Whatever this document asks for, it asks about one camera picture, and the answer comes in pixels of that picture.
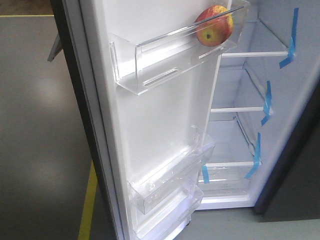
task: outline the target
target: yellow-red apple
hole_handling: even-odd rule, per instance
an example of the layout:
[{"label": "yellow-red apple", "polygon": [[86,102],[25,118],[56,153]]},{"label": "yellow-red apple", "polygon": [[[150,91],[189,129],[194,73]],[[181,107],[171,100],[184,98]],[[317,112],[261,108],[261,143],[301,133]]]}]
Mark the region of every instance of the yellow-red apple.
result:
[{"label": "yellow-red apple", "polygon": [[[210,18],[212,16],[228,11],[221,5],[214,5],[204,10],[195,22]],[[230,13],[214,18],[199,25],[196,28],[196,37],[205,46],[214,47],[226,41],[234,29],[234,22]]]}]

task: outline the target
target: gray floor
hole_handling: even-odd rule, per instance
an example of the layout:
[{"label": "gray floor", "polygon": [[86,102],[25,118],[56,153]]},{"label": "gray floor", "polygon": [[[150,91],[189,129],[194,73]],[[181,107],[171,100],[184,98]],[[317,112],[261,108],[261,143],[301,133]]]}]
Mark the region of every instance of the gray floor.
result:
[{"label": "gray floor", "polygon": [[320,219],[261,222],[251,208],[200,211],[175,240],[318,240]]},{"label": "gray floor", "polygon": [[53,17],[0,18],[0,239],[76,240],[91,156]]}]

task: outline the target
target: blue painter's tape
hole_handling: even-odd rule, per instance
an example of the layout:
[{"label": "blue painter's tape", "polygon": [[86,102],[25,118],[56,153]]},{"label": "blue painter's tape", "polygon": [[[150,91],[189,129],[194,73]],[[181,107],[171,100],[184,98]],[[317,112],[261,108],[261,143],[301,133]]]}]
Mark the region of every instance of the blue painter's tape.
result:
[{"label": "blue painter's tape", "polygon": [[261,126],[265,125],[270,119],[270,115],[266,115],[262,120],[261,120]]},{"label": "blue painter's tape", "polygon": [[297,23],[298,23],[298,14],[299,8],[296,7],[293,12],[293,21],[292,21],[292,29],[291,29],[291,41],[290,47],[288,50],[288,57],[279,63],[280,68],[287,66],[291,63],[296,55],[296,40],[297,40]]},{"label": "blue painter's tape", "polygon": [[208,173],[208,168],[206,165],[204,165],[202,167],[202,175],[203,175],[203,181],[205,184],[209,184],[210,180],[209,180],[209,173]]},{"label": "blue painter's tape", "polygon": [[258,170],[260,166],[260,154],[261,154],[261,134],[258,132],[258,139],[256,141],[255,151],[254,151],[254,159],[253,159],[253,167],[244,177],[245,179],[251,178],[251,176]]},{"label": "blue painter's tape", "polygon": [[272,94],[271,94],[271,82],[266,82],[266,94],[263,106],[263,112],[265,117],[261,120],[261,126],[265,125],[270,119],[270,108],[271,108]]}]

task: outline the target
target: yellow tape line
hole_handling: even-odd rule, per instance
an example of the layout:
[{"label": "yellow tape line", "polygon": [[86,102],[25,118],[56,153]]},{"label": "yellow tape line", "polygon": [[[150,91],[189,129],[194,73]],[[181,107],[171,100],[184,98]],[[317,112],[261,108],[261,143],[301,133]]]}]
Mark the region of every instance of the yellow tape line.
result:
[{"label": "yellow tape line", "polygon": [[83,204],[81,223],[79,228],[78,240],[89,240],[92,217],[94,213],[95,198],[97,189],[97,175],[94,164],[91,162],[88,185]]},{"label": "yellow tape line", "polygon": [[0,18],[19,18],[19,17],[53,17],[53,14],[47,15],[0,15]]}]

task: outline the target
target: refrigerator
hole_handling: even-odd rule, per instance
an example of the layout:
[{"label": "refrigerator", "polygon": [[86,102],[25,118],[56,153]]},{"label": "refrigerator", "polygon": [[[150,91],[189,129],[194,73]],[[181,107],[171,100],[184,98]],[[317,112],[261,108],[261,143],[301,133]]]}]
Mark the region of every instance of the refrigerator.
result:
[{"label": "refrigerator", "polygon": [[319,81],[317,1],[51,3],[115,238],[254,207]]}]

